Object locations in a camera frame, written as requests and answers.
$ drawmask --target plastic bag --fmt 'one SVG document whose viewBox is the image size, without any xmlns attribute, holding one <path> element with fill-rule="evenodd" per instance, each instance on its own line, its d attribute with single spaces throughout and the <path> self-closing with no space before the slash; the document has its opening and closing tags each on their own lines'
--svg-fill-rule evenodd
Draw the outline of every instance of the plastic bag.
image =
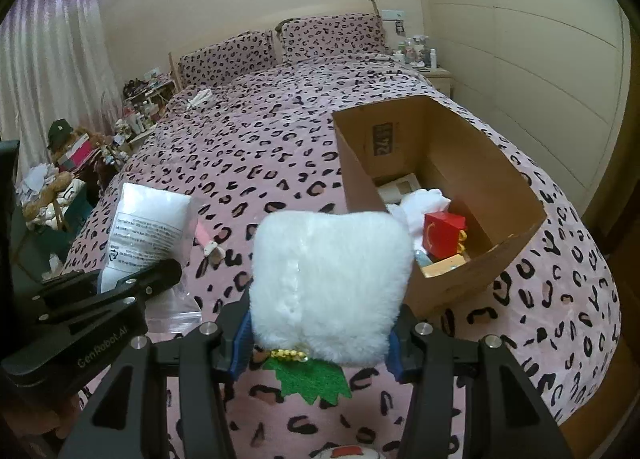
<svg viewBox="0 0 640 459">
<path fill-rule="evenodd" d="M 119 279 L 162 259 L 175 259 L 184 267 L 199 206 L 188 195 L 123 184 L 109 234 L 100 291 L 110 291 Z M 146 302 L 149 332 L 186 333 L 200 324 L 200 308 L 187 292 L 184 280 L 183 274 L 179 283 Z"/>
</svg>

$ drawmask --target bedside table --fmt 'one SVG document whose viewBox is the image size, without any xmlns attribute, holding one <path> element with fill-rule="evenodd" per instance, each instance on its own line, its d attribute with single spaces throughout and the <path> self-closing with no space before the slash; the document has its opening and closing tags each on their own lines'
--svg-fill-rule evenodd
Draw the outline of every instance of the bedside table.
<svg viewBox="0 0 640 459">
<path fill-rule="evenodd" d="M 451 97 L 451 90 L 453 89 L 453 74 L 442 67 L 438 67 L 436 70 L 431 70 L 427 67 L 420 67 L 417 71 L 427 78 L 436 90 L 446 94 L 449 98 Z"/>
</svg>

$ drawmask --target black label on box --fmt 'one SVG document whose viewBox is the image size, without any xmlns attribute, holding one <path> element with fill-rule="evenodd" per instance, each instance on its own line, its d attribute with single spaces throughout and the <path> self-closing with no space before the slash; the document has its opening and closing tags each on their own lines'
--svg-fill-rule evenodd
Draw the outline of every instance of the black label on box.
<svg viewBox="0 0 640 459">
<path fill-rule="evenodd" d="M 373 155 L 389 155 L 394 147 L 394 124 L 383 123 L 373 126 Z"/>
</svg>

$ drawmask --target curtain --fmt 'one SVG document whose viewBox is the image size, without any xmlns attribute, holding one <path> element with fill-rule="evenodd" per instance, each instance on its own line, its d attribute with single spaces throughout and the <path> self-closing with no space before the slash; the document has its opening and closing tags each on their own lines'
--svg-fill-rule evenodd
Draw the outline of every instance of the curtain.
<svg viewBox="0 0 640 459">
<path fill-rule="evenodd" d="M 121 108 L 98 0 L 16 0 L 0 24 L 0 135 L 20 140 L 19 171 L 49 160 L 53 121 L 110 134 Z"/>
</svg>

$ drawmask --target green felt leaf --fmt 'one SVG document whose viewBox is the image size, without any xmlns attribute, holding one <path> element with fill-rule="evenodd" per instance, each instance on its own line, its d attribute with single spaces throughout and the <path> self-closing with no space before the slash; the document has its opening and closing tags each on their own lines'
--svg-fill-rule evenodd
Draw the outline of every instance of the green felt leaf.
<svg viewBox="0 0 640 459">
<path fill-rule="evenodd" d="M 275 371 L 282 395 L 300 394 L 310 405 L 318 396 L 332 405 L 338 404 L 338 394 L 351 397 L 344 372 L 335 363 L 311 359 L 306 362 L 286 362 L 269 358 L 262 368 Z"/>
</svg>

